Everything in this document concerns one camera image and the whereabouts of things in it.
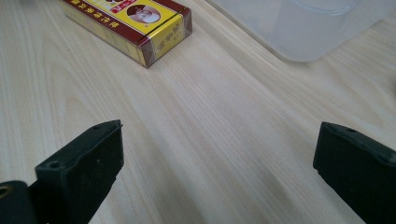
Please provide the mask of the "clear plastic container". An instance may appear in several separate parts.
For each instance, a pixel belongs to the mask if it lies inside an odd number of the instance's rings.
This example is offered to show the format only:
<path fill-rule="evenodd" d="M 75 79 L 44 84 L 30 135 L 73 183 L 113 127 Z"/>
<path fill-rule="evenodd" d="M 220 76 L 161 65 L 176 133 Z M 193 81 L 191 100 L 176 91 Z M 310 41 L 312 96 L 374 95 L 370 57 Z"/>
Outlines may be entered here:
<path fill-rule="evenodd" d="M 206 0 L 280 57 L 312 62 L 384 19 L 396 0 Z"/>

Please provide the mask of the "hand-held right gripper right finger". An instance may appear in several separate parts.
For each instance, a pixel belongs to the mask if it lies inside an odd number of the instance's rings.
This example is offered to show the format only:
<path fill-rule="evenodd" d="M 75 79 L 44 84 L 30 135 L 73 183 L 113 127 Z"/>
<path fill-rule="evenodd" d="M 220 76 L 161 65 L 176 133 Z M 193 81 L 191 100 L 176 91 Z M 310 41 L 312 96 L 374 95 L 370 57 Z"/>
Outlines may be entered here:
<path fill-rule="evenodd" d="M 396 151 L 323 122 L 313 167 L 366 224 L 396 224 Z"/>

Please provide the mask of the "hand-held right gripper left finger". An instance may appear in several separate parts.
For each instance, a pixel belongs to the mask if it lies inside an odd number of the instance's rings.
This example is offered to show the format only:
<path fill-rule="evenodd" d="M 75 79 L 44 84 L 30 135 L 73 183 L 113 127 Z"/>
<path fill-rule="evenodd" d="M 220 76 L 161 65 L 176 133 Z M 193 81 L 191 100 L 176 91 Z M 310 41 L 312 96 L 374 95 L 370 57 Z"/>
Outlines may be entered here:
<path fill-rule="evenodd" d="M 43 224 L 88 224 L 123 166 L 121 122 L 92 126 L 37 165 L 34 205 Z"/>

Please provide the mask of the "yellow and red box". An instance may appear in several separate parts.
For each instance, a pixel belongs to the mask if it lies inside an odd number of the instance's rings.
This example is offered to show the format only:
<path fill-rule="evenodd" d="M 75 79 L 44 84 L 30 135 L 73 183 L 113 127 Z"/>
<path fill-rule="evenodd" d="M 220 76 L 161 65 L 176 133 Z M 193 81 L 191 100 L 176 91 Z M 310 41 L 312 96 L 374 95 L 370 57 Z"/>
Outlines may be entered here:
<path fill-rule="evenodd" d="M 59 0 L 67 18 L 145 68 L 192 33 L 174 0 Z"/>

